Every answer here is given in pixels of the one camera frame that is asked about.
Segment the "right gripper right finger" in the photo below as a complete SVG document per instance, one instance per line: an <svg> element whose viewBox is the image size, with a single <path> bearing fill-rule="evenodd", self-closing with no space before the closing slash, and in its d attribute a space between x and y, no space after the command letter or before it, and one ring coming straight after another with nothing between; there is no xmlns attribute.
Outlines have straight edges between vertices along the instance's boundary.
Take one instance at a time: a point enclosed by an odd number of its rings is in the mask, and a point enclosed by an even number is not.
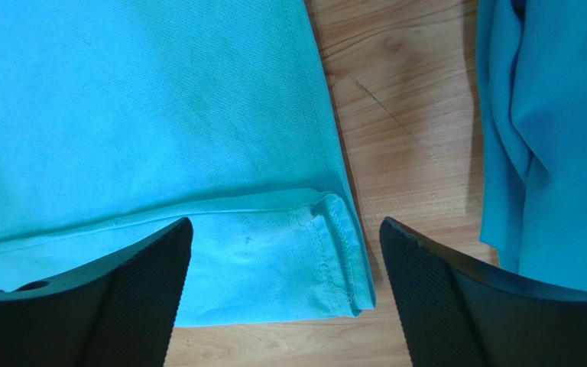
<svg viewBox="0 0 587 367"><path fill-rule="evenodd" d="M587 291L535 281L392 218L384 264L415 366L587 366Z"/></svg>

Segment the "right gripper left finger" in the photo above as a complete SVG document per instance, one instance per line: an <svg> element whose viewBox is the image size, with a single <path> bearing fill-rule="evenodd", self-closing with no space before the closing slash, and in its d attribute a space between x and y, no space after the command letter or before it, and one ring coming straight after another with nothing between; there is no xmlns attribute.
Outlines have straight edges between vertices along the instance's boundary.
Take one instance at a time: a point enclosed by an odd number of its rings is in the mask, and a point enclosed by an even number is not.
<svg viewBox="0 0 587 367"><path fill-rule="evenodd" d="M182 218L133 245L0 291L0 366L161 366L190 263Z"/></svg>

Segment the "teal green t shirt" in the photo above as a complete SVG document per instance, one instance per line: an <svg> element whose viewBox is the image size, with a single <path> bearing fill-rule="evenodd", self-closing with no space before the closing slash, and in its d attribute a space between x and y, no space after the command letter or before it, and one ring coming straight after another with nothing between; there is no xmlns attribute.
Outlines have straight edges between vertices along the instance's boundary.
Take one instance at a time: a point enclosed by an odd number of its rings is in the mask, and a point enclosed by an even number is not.
<svg viewBox="0 0 587 367"><path fill-rule="evenodd" d="M0 1L0 291L186 217L177 326L376 305L302 1Z"/></svg>

